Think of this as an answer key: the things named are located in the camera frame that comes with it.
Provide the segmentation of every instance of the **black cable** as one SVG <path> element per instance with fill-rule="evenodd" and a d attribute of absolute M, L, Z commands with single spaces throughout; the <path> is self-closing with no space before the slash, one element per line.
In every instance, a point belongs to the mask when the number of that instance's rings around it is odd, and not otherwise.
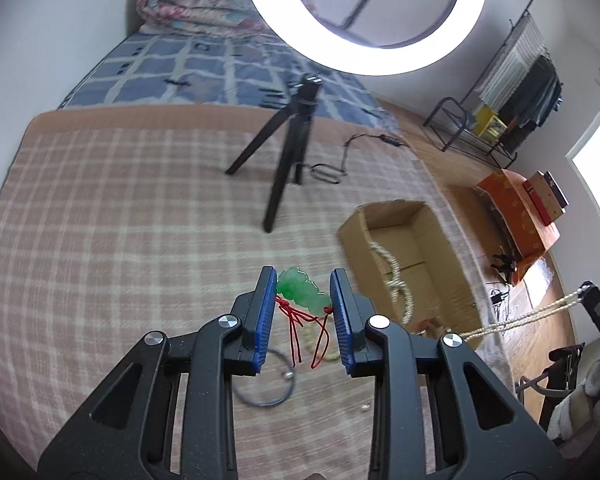
<path fill-rule="evenodd" d="M 341 183 L 343 177 L 348 175 L 346 163 L 347 155 L 349 154 L 349 146 L 354 140 L 359 139 L 360 137 L 372 137 L 373 139 L 380 139 L 382 140 L 382 142 L 390 144 L 391 146 L 396 146 L 397 148 L 400 148 L 401 146 L 406 146 L 406 144 L 397 137 L 392 137 L 387 134 L 356 134 L 354 136 L 349 137 L 347 142 L 344 143 L 342 151 L 342 161 L 340 162 L 339 168 L 337 168 L 336 166 L 332 166 L 331 164 L 314 164 L 309 170 L 311 176 L 316 180 L 321 180 L 323 182 L 327 182 L 328 184 Z"/>

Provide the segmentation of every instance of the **stuffed animal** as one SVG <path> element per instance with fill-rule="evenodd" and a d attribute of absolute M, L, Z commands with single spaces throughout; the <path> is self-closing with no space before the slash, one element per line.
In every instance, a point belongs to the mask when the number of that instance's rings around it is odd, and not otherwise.
<path fill-rule="evenodd" d="M 576 458 L 592 443 L 600 430 L 600 361 L 587 377 L 558 404 L 552 413 L 547 436 L 557 440 L 565 458 Z"/>

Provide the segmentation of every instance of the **folded blanket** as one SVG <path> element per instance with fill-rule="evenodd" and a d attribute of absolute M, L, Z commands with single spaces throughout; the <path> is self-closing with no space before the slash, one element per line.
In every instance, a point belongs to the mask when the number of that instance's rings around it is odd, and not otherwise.
<path fill-rule="evenodd" d="M 302 1 L 315 11 L 313 0 Z M 251 0 L 138 0 L 137 10 L 152 32 L 276 38 Z"/>

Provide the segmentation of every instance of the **ring light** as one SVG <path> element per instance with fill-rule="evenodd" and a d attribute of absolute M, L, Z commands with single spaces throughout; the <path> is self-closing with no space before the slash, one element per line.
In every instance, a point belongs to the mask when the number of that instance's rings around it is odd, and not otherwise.
<path fill-rule="evenodd" d="M 289 46 L 321 65 L 360 75 L 412 72 L 449 54 L 469 35 L 485 0 L 456 0 L 447 19 L 417 43 L 374 48 L 351 43 L 325 28 L 301 0 L 253 0 L 267 25 Z"/>

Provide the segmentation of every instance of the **pink checkered bedspread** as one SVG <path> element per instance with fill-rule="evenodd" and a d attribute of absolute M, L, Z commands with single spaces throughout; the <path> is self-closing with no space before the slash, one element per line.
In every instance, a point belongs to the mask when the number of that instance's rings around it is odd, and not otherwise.
<path fill-rule="evenodd" d="M 263 265 L 299 266 L 322 290 L 347 268 L 336 229 L 359 205 L 407 198 L 435 211 L 493 313 L 449 204 L 408 148 L 359 139 L 339 186 L 289 185 L 275 230 L 261 228 L 281 137 L 235 177 L 223 172 L 270 116 L 200 106 L 96 108 L 34 120 L 0 194 L 0 427 L 32 465 L 62 424 L 147 331 L 197 330 L 231 309 Z M 362 126 L 318 119 L 311 164 L 338 164 Z M 288 353 L 286 324 L 271 346 Z M 502 340 L 478 350 L 510 384 Z M 298 368 L 272 410 L 235 403 L 243 479 L 366 478 L 373 397 L 338 362 Z"/>

